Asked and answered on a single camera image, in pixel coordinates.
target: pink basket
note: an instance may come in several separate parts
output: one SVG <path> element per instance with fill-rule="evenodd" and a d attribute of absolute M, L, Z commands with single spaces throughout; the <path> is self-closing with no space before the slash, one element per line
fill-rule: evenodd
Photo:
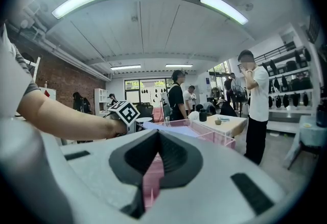
<path fill-rule="evenodd" d="M 202 126 L 199 123 L 190 120 L 177 120 L 170 122 L 157 123 L 166 127 L 183 127 L 187 126 L 193 130 L 199 136 L 198 139 L 210 141 L 216 144 L 220 144 L 231 149 L 235 148 L 235 140 L 212 131 L 211 129 Z M 143 198 L 146 210 L 150 209 L 159 196 L 159 181 L 164 176 L 164 165 L 162 164 L 159 153 L 154 158 L 151 166 L 146 174 L 143 176 Z"/>

